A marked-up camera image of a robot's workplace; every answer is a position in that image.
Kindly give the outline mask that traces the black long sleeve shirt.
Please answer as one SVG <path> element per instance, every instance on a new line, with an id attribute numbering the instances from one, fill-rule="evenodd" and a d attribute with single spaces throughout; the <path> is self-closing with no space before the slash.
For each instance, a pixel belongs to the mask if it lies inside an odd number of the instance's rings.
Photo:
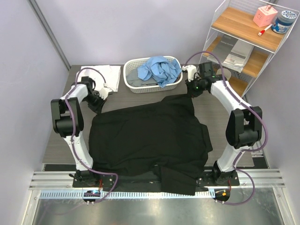
<path id="1" fill-rule="evenodd" d="M 161 191 L 194 195 L 212 151 L 206 125 L 186 94 L 96 115 L 89 135 L 93 169 L 122 176 L 153 172 Z"/>

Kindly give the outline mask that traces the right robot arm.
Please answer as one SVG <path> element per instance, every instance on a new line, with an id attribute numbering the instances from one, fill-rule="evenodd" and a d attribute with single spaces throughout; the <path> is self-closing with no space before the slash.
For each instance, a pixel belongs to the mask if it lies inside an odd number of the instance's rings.
<path id="1" fill-rule="evenodd" d="M 249 147 L 262 137 L 262 109 L 251 106 L 231 87 L 223 74 L 215 74 L 212 63 L 186 65 L 182 71 L 187 73 L 187 93 L 195 98 L 204 91 L 213 95 L 229 113 L 225 130 L 227 145 L 222 156 L 214 163 L 209 178 L 216 186 L 225 186 L 237 178 L 235 166 Z"/>

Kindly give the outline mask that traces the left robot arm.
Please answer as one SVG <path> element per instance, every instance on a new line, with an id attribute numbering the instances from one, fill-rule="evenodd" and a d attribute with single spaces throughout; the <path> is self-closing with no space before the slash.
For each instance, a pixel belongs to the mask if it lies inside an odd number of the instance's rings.
<path id="1" fill-rule="evenodd" d="M 95 88 L 96 82 L 88 76 L 83 76 L 80 82 L 72 84 L 66 95 L 51 101 L 53 129 L 67 143 L 75 159 L 76 172 L 71 177 L 89 187 L 95 187 L 100 181 L 100 176 L 91 171 L 93 159 L 83 137 L 84 119 L 80 103 L 86 102 L 90 110 L 100 113 L 108 92 L 102 94 Z"/>

